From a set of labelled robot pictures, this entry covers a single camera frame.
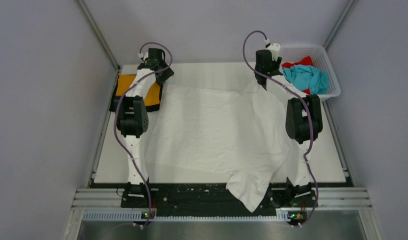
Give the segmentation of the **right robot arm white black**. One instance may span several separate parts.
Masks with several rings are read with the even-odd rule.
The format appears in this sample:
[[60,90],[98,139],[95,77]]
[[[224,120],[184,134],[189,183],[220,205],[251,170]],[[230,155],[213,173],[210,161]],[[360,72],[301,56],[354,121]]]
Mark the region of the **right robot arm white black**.
[[312,193],[314,178],[309,160],[315,140],[323,130],[321,101],[307,95],[286,80],[281,72],[280,48],[267,45],[255,52],[254,68],[257,83],[273,95],[283,107],[283,130],[292,143],[292,164],[286,177],[285,200],[298,206]]

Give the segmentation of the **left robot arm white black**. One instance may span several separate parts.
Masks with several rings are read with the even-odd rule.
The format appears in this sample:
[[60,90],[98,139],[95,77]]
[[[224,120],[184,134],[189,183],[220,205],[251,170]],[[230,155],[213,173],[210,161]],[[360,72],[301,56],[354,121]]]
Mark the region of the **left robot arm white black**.
[[171,52],[161,48],[140,52],[141,63],[136,73],[121,75],[113,99],[114,136],[127,154],[127,194],[141,207],[152,201],[145,166],[147,132],[151,127],[148,115],[159,110],[162,88],[174,76],[167,56]]

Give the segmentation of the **white t shirt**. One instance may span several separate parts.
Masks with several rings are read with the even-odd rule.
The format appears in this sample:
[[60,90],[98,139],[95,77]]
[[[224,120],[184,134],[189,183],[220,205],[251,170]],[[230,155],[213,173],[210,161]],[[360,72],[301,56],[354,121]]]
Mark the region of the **white t shirt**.
[[278,98],[251,82],[244,92],[167,84],[146,161],[228,174],[227,190],[254,212],[273,175],[303,159]]

